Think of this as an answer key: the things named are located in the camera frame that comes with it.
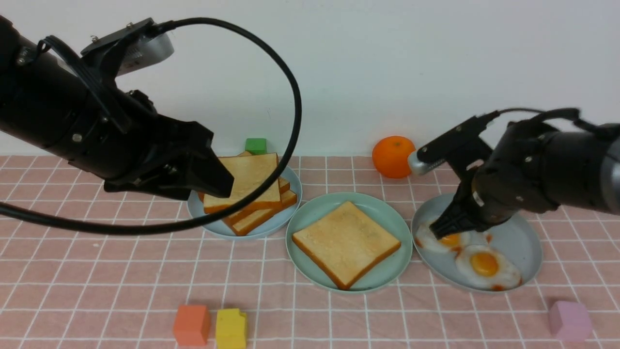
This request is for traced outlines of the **black right-side robot arm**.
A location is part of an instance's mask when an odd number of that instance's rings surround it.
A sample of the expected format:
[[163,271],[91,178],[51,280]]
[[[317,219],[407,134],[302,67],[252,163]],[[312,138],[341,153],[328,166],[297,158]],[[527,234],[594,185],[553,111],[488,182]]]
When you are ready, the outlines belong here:
[[512,122],[482,164],[466,170],[452,202],[431,225],[437,238],[482,232],[520,211],[560,206],[619,214],[619,126],[603,138],[549,124]]

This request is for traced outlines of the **black left-side robot arm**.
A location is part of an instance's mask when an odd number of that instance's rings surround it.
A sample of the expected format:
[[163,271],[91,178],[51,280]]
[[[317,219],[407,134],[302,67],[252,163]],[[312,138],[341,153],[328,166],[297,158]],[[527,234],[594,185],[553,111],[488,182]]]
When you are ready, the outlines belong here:
[[211,148],[213,133],[198,122],[157,112],[141,91],[123,92],[115,79],[173,54],[152,18],[96,40],[77,57],[110,101],[70,63],[44,51],[1,18],[1,130],[104,181],[106,192],[139,192],[174,200],[190,193],[231,194],[234,177]]

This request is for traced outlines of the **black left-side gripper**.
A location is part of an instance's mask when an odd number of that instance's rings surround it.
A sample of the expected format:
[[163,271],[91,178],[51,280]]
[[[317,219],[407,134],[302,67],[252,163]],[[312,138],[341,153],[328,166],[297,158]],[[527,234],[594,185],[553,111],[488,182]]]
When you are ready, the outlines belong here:
[[137,128],[122,135],[127,141],[120,155],[128,165],[104,181],[106,192],[137,192],[175,200],[188,199],[192,191],[230,197],[234,176],[211,147],[214,134],[195,121],[179,121],[157,112],[139,90],[126,93],[122,105]]

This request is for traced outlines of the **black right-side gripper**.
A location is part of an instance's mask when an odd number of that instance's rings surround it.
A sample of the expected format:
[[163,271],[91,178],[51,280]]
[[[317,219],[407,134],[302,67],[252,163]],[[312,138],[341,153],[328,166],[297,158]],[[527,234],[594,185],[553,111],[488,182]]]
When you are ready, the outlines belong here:
[[557,131],[544,122],[511,122],[483,164],[463,173],[452,202],[430,225],[434,236],[483,232],[521,210],[557,210],[559,204],[544,193],[540,168],[545,137]]

